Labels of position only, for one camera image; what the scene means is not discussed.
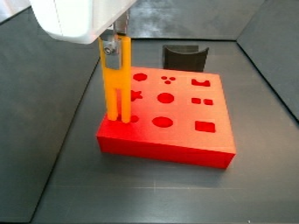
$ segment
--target dark gray table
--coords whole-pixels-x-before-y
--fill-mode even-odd
[[[162,67],[165,44],[210,47],[206,71],[222,77],[238,146],[230,168],[99,152],[98,67],[34,222],[298,222],[298,123],[237,43],[139,40],[134,66]]]

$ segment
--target black object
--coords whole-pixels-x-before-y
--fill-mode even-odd
[[[163,68],[187,72],[203,72],[210,48],[199,52],[198,45],[165,45]]]

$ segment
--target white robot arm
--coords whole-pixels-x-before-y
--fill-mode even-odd
[[[90,44],[137,0],[31,0],[42,28],[59,40]]]

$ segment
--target red block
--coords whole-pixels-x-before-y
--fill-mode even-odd
[[[237,149],[221,77],[133,67],[131,123],[105,117],[98,142],[103,152],[227,168]]]

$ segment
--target orange peg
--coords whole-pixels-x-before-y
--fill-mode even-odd
[[[121,69],[107,68],[107,55],[105,53],[103,40],[99,39],[101,61],[105,79],[106,99],[107,99],[107,119],[118,119],[118,91],[122,100],[122,122],[131,120],[131,38],[118,36],[122,40],[122,67]]]

